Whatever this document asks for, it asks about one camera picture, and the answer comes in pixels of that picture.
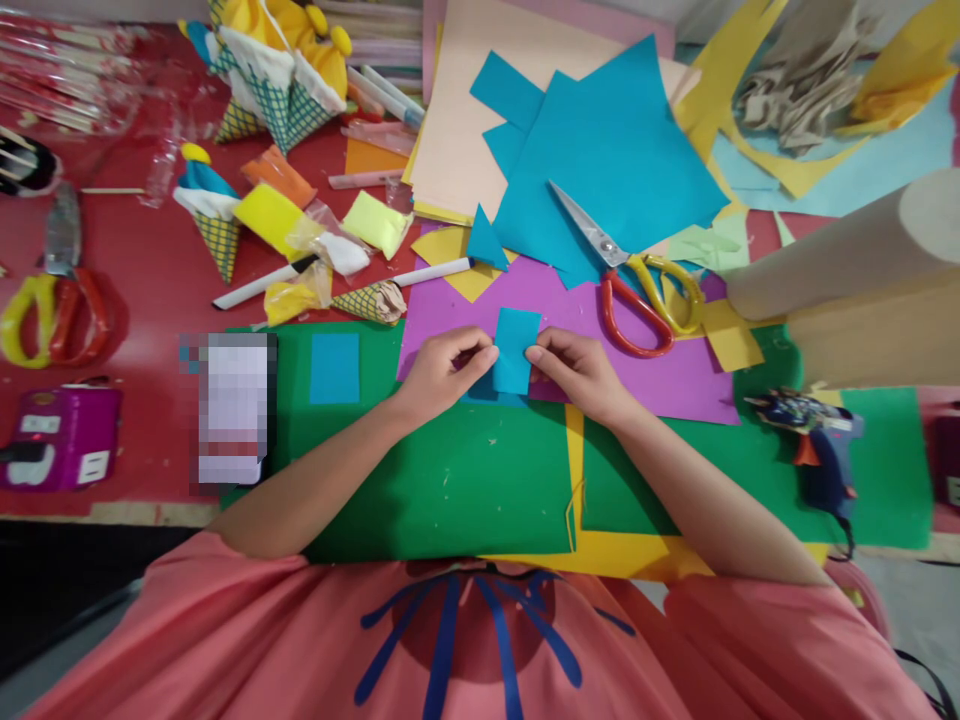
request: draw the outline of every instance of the yellow sponge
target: yellow sponge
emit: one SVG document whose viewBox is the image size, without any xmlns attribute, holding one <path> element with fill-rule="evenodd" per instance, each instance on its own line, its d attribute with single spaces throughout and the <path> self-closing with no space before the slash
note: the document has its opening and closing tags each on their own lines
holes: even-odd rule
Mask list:
<svg viewBox="0 0 960 720">
<path fill-rule="evenodd" d="M 361 191 L 343 219 L 342 226 L 347 232 L 382 250 L 387 260 L 392 260 L 412 222 L 413 215 L 398 213 L 366 191 Z"/>
<path fill-rule="evenodd" d="M 306 247 L 305 242 L 311 238 L 320 237 L 325 229 L 283 194 L 263 183 L 240 201 L 234 215 L 290 262 L 309 255 L 309 249 L 299 248 Z"/>
</svg>

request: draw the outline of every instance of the purple paper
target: purple paper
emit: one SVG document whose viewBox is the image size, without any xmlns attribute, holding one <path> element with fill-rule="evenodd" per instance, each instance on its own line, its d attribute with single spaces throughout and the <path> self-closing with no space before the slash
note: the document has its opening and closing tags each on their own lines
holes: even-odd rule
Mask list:
<svg viewBox="0 0 960 720">
<path fill-rule="evenodd" d="M 417 268 L 427 263 L 417 259 Z M 726 296 L 715 276 L 703 283 L 708 301 Z M 568 291 L 556 270 L 527 257 L 517 258 L 475 303 L 468 302 L 442 279 L 414 285 L 410 292 L 406 330 L 400 349 L 397 379 L 403 380 L 417 350 L 431 335 L 461 325 L 479 325 L 494 335 L 500 308 L 511 307 L 543 315 L 543 327 L 554 325 L 599 338 L 627 389 L 651 412 L 663 417 L 739 425 L 733 401 L 733 374 L 720 369 L 706 338 L 680 340 L 663 357 L 636 358 L 610 342 L 599 311 L 599 291 L 587 284 Z M 654 347 L 657 338 L 627 307 L 617 308 L 623 333 L 641 347 Z M 553 383 L 530 386 L 530 398 L 567 402 Z"/>
</svg>

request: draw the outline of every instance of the white tissue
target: white tissue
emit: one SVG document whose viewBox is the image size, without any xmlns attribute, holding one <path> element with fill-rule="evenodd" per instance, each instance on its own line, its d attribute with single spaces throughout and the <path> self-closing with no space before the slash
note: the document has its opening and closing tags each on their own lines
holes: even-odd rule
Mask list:
<svg viewBox="0 0 960 720">
<path fill-rule="evenodd" d="M 333 269 L 341 275 L 353 275 L 370 264 L 370 256 L 366 251 L 346 238 L 325 232 L 319 239 L 327 250 Z"/>
</svg>

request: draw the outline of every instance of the red-handled scissors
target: red-handled scissors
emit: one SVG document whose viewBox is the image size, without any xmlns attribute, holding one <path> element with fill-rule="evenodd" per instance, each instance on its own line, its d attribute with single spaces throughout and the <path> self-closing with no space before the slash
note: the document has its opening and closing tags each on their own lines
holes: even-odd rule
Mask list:
<svg viewBox="0 0 960 720">
<path fill-rule="evenodd" d="M 705 302 L 703 291 L 697 281 L 677 263 L 656 255 L 641 253 L 631 255 L 620 249 L 603 228 L 601 228 L 573 199 L 551 181 L 550 187 L 556 193 L 564 210 L 574 221 L 580 232 L 597 251 L 610 270 L 604 274 L 600 284 L 601 307 L 603 309 L 604 325 L 613 340 L 625 352 L 642 358 L 660 357 L 668 353 L 676 340 L 677 335 L 688 335 L 696 332 L 700 327 L 702 307 Z M 650 307 L 633 289 L 620 277 L 619 268 L 627 265 L 632 269 L 647 297 L 650 298 Z M 686 292 L 690 305 L 690 314 L 687 322 L 679 323 L 667 310 L 663 297 L 653 280 L 647 266 L 658 268 L 664 274 L 673 275 Z M 645 318 L 660 337 L 660 344 L 655 348 L 642 348 L 632 343 L 617 327 L 617 320 L 613 314 L 614 293 L 629 305 L 638 315 Z"/>
</svg>

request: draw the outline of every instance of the beige paper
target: beige paper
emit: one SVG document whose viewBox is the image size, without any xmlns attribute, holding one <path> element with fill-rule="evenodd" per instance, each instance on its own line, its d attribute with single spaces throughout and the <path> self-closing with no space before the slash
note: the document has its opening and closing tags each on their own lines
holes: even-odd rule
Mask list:
<svg viewBox="0 0 960 720">
<path fill-rule="evenodd" d="M 546 90 L 555 71 L 580 80 L 624 47 L 498 0 L 450 0 L 430 122 L 410 176 L 417 202 L 467 217 L 482 204 L 487 216 L 496 218 L 507 181 L 483 133 L 503 118 L 470 95 L 491 50 Z M 671 101 L 679 101 L 696 81 L 696 72 L 679 63 L 661 60 L 661 69 Z"/>
</svg>

